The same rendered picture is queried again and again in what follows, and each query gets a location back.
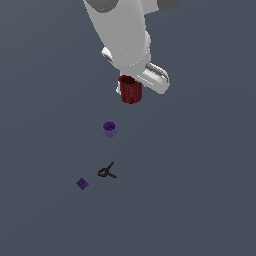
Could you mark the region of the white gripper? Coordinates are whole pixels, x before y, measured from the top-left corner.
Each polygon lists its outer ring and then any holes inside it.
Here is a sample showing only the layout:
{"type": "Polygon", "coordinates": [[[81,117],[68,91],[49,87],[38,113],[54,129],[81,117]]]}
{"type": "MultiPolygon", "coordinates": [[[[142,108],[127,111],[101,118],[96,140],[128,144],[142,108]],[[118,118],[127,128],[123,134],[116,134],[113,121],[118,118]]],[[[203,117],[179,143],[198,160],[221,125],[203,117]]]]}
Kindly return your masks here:
{"type": "Polygon", "coordinates": [[[134,79],[158,94],[164,94],[170,85],[168,73],[152,63],[148,63],[145,71],[136,75],[134,79]]]}

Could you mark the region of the dark red ribbed cup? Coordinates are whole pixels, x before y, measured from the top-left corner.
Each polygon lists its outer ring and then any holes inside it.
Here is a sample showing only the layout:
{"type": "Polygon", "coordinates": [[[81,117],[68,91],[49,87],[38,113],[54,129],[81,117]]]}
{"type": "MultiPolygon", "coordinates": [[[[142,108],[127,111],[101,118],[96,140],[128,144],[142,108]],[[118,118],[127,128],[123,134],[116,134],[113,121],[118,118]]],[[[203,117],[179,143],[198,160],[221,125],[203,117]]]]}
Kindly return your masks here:
{"type": "Polygon", "coordinates": [[[142,83],[131,76],[122,75],[118,78],[120,83],[121,100],[124,103],[138,103],[142,98],[142,83]]]}

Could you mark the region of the purple ribbed cup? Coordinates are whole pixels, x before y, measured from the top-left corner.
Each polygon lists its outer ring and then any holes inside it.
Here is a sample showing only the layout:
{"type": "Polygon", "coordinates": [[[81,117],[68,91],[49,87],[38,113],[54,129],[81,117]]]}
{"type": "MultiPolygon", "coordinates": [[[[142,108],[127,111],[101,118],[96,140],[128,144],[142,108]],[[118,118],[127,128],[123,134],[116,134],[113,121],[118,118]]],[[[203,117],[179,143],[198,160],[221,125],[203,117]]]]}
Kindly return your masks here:
{"type": "Polygon", "coordinates": [[[107,138],[113,138],[117,134],[117,124],[113,120],[107,120],[102,124],[102,129],[107,138]]]}

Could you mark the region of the black spring clamp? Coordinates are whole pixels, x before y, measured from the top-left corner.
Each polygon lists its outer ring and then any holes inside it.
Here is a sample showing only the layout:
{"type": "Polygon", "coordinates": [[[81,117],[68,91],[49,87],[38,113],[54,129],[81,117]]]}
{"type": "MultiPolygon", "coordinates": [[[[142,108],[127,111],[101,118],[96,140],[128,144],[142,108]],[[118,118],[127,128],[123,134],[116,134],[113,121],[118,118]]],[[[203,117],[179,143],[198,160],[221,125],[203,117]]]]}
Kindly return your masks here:
{"type": "Polygon", "coordinates": [[[116,178],[116,175],[110,172],[110,168],[113,166],[113,162],[111,162],[106,168],[102,168],[97,172],[99,177],[107,177],[110,176],[112,178],[116,178]]]}

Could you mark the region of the dark purple cube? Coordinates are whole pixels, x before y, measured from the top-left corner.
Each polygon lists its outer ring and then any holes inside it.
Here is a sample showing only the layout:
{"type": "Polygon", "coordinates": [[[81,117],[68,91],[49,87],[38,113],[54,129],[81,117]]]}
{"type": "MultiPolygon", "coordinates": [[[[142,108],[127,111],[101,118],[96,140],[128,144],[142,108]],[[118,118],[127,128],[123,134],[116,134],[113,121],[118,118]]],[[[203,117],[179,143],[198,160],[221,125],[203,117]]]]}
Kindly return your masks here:
{"type": "Polygon", "coordinates": [[[83,178],[80,178],[76,184],[82,189],[84,190],[85,188],[88,187],[89,183],[87,181],[85,181],[83,178]]]}

